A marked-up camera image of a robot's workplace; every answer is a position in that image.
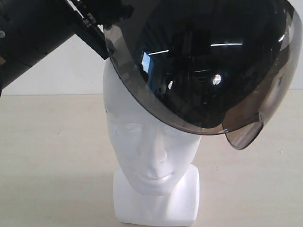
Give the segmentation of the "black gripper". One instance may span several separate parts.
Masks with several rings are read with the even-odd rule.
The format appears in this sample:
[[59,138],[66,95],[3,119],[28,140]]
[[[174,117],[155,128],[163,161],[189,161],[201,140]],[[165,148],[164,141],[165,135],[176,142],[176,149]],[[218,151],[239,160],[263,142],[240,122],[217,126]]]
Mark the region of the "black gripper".
[[74,33],[102,59],[109,57],[104,31],[131,17],[134,7],[121,0],[61,0]]

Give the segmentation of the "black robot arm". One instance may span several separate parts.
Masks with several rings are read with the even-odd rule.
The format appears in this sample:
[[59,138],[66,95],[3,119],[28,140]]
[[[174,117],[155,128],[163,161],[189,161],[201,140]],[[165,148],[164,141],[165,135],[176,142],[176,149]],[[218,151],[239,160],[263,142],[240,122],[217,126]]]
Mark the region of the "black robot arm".
[[0,88],[39,63],[73,35],[102,59],[109,57],[105,32],[134,12],[120,0],[2,0]]

